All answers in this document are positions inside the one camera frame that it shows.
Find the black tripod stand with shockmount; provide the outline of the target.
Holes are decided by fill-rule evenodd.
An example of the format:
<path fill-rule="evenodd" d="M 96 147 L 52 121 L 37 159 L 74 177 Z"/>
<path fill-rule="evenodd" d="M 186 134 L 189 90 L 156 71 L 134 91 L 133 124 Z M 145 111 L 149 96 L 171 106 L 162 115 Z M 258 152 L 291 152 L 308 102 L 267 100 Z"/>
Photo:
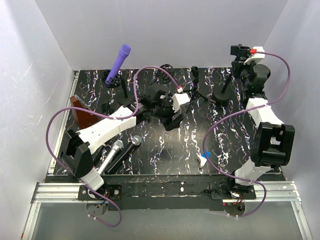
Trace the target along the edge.
<path fill-rule="evenodd" d="M 161 69 L 165 70 L 171 77 L 174 77 L 174 68 L 170 64 L 163 64 L 160 66 Z M 171 81 L 171 78 L 161 70 L 156 71 L 155 83 L 165 85 Z"/>

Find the small black tripod stand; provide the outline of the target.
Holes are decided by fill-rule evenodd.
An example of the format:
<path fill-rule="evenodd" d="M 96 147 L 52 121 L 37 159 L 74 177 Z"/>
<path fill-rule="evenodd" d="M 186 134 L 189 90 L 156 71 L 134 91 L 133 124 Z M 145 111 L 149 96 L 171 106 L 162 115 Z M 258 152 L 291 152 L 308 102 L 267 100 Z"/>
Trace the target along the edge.
<path fill-rule="evenodd" d="M 186 113 L 188 113 L 190 106 L 192 105 L 193 101 L 199 98 L 202 98 L 205 102 L 208 101 L 208 98 L 199 92 L 199 69 L 197 66 L 191 67 L 191 73 L 194 77 L 192 81 L 192 88 L 190 90 L 184 90 L 184 93 L 189 95 L 189 105 L 186 109 Z"/>

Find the black round-base mic stand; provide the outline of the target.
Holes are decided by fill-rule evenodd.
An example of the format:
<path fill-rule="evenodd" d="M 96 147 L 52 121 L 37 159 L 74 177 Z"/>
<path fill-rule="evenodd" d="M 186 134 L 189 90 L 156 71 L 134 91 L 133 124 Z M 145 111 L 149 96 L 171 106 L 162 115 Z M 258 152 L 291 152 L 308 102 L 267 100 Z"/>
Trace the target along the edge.
<path fill-rule="evenodd" d="M 111 105 L 108 102 L 103 103 L 101 105 L 101 111 L 103 114 L 106 115 L 111 115 L 114 112 L 114 110 L 111 108 Z"/>

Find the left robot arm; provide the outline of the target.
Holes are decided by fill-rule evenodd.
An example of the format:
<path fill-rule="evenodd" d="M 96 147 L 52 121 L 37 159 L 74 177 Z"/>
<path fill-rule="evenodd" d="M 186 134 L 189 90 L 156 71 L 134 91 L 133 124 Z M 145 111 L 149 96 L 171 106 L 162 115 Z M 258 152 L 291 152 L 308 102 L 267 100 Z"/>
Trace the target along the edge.
<path fill-rule="evenodd" d="M 66 131 L 58 159 L 89 187 L 89 194 L 95 200 L 101 200 L 107 191 L 102 174 L 93 162 L 92 155 L 98 148 L 150 117 L 159 118 L 166 131 L 177 129 L 184 118 L 183 107 L 189 103 L 190 97 L 182 89 L 172 94 L 163 85 L 151 85 L 137 99 L 125 99 L 110 118 L 79 131 Z"/>

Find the black microphone silver grille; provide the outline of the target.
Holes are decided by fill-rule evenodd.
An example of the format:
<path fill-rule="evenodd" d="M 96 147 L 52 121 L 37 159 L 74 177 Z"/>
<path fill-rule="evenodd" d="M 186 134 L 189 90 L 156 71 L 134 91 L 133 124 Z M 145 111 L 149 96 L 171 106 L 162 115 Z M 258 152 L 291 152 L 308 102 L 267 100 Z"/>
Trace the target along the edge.
<path fill-rule="evenodd" d="M 130 143 L 116 156 L 116 158 L 106 167 L 104 173 L 107 175 L 115 174 L 122 162 L 129 158 L 130 154 L 137 149 L 142 143 L 139 135 L 134 135 Z"/>

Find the black shotgun microphone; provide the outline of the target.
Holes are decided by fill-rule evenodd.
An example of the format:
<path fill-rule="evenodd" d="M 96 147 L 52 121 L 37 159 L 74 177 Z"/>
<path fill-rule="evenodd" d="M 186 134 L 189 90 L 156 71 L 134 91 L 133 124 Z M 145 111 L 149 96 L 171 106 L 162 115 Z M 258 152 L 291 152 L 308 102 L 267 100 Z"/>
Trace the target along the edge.
<path fill-rule="evenodd" d="M 95 152 L 95 156 L 93 158 L 93 164 L 94 165 L 96 165 L 99 162 L 99 160 L 101 159 L 101 156 L 102 156 L 102 153 L 103 153 L 104 149 L 105 149 L 105 145 L 101 145 L 97 149 L 97 151 Z"/>

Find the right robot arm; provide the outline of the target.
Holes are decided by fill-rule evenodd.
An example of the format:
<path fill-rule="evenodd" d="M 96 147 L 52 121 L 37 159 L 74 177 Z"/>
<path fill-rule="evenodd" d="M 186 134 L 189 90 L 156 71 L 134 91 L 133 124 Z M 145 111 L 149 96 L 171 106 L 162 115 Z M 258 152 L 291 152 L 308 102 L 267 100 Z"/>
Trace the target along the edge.
<path fill-rule="evenodd" d="M 284 124 L 267 105 L 264 86 L 271 75 L 267 66 L 249 56 L 237 56 L 231 65 L 232 76 L 243 84 L 242 103 L 257 126 L 249 159 L 227 180 L 227 195 L 237 199 L 252 192 L 263 174 L 289 163 L 295 128 Z"/>

